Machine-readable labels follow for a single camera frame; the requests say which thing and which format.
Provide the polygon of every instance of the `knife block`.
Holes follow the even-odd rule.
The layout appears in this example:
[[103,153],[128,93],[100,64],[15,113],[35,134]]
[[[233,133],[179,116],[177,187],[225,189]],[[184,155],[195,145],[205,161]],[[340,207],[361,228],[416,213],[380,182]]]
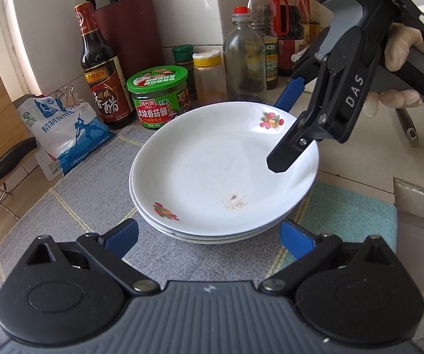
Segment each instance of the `knife block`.
[[121,0],[94,11],[100,32],[112,44],[127,80],[164,65],[152,0]]

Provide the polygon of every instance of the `white lid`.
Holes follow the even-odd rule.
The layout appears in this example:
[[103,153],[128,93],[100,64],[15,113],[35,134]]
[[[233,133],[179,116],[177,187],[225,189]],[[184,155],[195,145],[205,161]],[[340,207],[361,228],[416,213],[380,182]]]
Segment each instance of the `white lid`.
[[217,56],[220,56],[220,52],[218,50],[211,50],[209,52],[194,53],[192,58],[194,60],[207,60],[208,58],[215,58]]

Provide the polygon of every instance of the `finger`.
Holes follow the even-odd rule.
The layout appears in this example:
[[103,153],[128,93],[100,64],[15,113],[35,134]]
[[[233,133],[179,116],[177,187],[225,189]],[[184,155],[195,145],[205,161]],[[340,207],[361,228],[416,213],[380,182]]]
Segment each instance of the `finger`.
[[395,91],[391,89],[379,96],[381,102],[387,107],[399,109],[403,107],[417,107],[422,105],[422,98],[417,91]]
[[407,61],[412,46],[417,46],[420,51],[424,52],[424,42],[420,30],[402,24],[394,24],[384,49],[386,68],[391,72],[400,70]]
[[367,117],[372,118],[378,113],[379,106],[379,93],[378,92],[369,92],[365,103],[363,104],[363,113]]

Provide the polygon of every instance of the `floral decoration on plate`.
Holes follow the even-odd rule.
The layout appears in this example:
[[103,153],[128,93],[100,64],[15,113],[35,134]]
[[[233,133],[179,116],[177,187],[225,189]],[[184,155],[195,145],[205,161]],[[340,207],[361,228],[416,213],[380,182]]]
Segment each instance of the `floral decoration on plate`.
[[168,209],[164,208],[161,203],[155,202],[153,207],[154,211],[156,211],[156,214],[158,214],[160,217],[179,221],[179,219],[176,217],[176,214],[173,214]]
[[261,128],[276,129],[278,126],[284,125],[284,119],[280,118],[279,114],[263,112],[261,117]]

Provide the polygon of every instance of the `gray ribbed surface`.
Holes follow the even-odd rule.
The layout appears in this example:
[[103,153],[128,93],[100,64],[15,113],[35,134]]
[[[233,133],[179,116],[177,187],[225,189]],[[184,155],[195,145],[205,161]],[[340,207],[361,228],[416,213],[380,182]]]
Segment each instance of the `gray ribbed surface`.
[[158,295],[136,298],[116,325],[91,341],[54,349],[10,341],[0,353],[421,353],[409,343],[363,350],[323,343],[324,338],[301,324],[286,299],[261,294],[251,282],[171,282]]

